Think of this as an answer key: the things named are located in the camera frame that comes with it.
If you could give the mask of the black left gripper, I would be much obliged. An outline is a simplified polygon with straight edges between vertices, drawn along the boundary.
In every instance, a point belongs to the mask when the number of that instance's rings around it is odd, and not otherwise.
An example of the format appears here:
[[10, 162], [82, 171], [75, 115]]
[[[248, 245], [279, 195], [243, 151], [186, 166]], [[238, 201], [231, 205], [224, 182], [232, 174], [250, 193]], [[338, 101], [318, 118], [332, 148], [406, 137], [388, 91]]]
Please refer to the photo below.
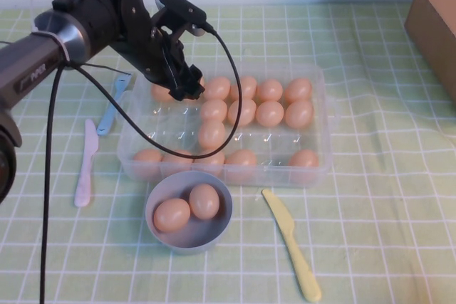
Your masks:
[[143, 0], [118, 0], [120, 37], [113, 48], [151, 83], [169, 89], [175, 100], [198, 100], [202, 71], [185, 61], [180, 36], [190, 29], [186, 0], [157, 0], [153, 16]]

